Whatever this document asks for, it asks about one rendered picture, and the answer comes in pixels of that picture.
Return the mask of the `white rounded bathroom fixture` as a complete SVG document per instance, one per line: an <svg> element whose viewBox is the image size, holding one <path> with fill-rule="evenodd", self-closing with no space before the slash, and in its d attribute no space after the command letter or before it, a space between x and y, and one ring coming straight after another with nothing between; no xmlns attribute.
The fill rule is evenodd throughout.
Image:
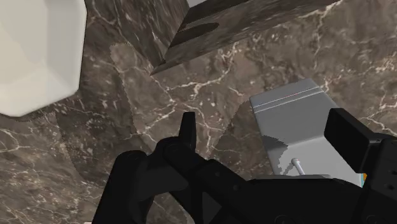
<svg viewBox="0 0 397 224"><path fill-rule="evenodd" d="M0 0L0 114L21 117L79 89L85 0Z"/></svg>

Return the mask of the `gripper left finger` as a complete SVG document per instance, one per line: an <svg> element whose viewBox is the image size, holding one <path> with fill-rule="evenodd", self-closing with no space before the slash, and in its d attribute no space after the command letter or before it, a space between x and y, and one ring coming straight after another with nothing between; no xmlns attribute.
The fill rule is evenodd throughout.
<svg viewBox="0 0 397 224"><path fill-rule="evenodd" d="M113 164L92 224L147 224L154 198L170 193L195 224L248 224L237 197L245 180L196 153L194 112L153 153L126 151Z"/></svg>

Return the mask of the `grey toilet tank with lever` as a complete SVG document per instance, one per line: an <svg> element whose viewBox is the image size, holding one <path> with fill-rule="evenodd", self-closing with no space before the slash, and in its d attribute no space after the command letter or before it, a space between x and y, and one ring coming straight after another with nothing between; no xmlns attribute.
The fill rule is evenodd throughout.
<svg viewBox="0 0 397 224"><path fill-rule="evenodd" d="M250 103L274 174L327 174L363 186L363 175L324 137L328 113L337 104L312 79L254 95Z"/></svg>

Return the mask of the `marble patterned robot stand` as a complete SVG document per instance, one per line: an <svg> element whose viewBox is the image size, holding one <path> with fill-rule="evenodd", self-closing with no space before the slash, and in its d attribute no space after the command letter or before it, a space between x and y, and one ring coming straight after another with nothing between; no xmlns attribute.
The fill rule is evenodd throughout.
<svg viewBox="0 0 397 224"><path fill-rule="evenodd" d="M153 74L338 0L205 0L191 7Z"/></svg>

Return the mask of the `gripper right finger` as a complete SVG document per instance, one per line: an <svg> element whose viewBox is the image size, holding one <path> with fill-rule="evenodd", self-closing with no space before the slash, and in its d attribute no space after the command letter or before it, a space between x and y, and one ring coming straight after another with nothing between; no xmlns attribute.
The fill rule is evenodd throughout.
<svg viewBox="0 0 397 224"><path fill-rule="evenodd" d="M343 108L330 109L324 136L366 174L350 224L397 224L397 137L371 131Z"/></svg>

